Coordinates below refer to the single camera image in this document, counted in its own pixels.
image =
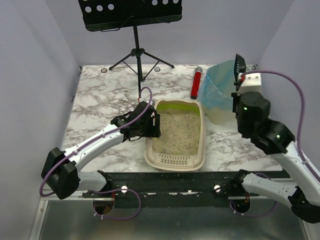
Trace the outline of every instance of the beige plastic tray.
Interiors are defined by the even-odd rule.
[[[200,114],[201,126],[198,153],[196,155],[170,155],[156,152],[152,148],[152,138],[147,138],[145,140],[144,151],[144,158],[146,162],[154,168],[168,171],[189,172],[198,170],[204,164],[206,155],[206,123],[205,114],[201,107],[201,104],[194,100],[160,99],[155,103],[155,109],[157,109],[157,107],[161,104],[165,104],[166,106],[183,105],[183,108],[185,108],[186,110],[196,110]]]

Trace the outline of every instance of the music stand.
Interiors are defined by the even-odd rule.
[[[171,68],[175,66],[151,55],[140,48],[138,28],[140,25],[177,22],[182,18],[182,0],[78,0],[85,28],[90,32],[112,32],[121,28],[133,27],[135,48],[109,69],[112,70],[120,63],[126,64],[138,75],[138,90],[141,82],[161,62]],[[143,77],[141,55],[145,54],[155,60],[156,64]],[[125,60],[136,57],[137,72]]]

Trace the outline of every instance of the marble surface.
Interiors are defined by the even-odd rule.
[[[196,65],[176,65],[171,69],[158,65],[160,72],[152,71],[143,86],[149,86],[155,100],[164,98],[190,99]],[[204,71],[209,65],[200,65]],[[132,111],[138,104],[137,75],[125,65],[112,71],[109,66],[84,66],[74,100],[64,148],[72,147],[99,132],[115,116]],[[144,75],[152,65],[142,66]],[[142,99],[149,99],[148,91]],[[147,164],[144,158],[145,140],[126,141],[108,149],[92,160],[83,170],[87,172],[161,172]],[[237,132],[236,119],[222,125],[206,118],[206,155],[199,171],[281,171],[281,166],[256,148]]]

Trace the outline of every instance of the tripod leg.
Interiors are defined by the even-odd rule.
[[[150,58],[153,58],[153,59],[155,59],[155,60],[157,60],[157,61],[159,61],[159,62],[161,62],[161,63],[164,63],[164,64],[170,66],[170,67],[173,68],[173,69],[175,68],[174,65],[172,65],[172,64],[170,64],[170,63],[168,63],[168,62],[166,62],[166,61],[163,61],[163,60],[161,60],[160,58],[157,58],[156,56],[153,56],[153,55],[151,55],[150,53],[147,53],[146,51],[144,52],[144,54],[147,55],[147,56],[149,56]]]
[[[122,58],[120,61],[118,61],[115,65],[109,67],[109,70],[112,70],[114,67],[118,66],[120,63],[122,63],[123,61],[125,61],[129,57],[131,57],[131,53],[128,54],[127,56],[125,56],[124,58]]]
[[[137,67],[138,67],[138,90],[139,90],[139,94],[140,94],[141,82],[143,82],[143,76],[142,76],[141,58],[139,56],[136,57],[136,63],[137,63]]]

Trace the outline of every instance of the gray wall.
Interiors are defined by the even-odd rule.
[[[276,70],[290,75],[302,87],[306,113],[302,130],[302,147],[320,169],[320,1],[296,0],[263,54],[261,70]],[[273,104],[272,116],[297,133],[300,97],[287,80],[263,76],[263,93]]]
[[[81,65],[116,63],[135,46],[132,28],[87,31],[77,0],[46,2]],[[215,64],[234,58],[235,53],[258,63],[292,2],[182,0],[182,20],[139,27],[140,45],[173,64]],[[142,61],[154,62],[147,56]]]
[[[29,239],[48,151],[62,143],[79,67],[44,0],[0,3],[0,239]]]

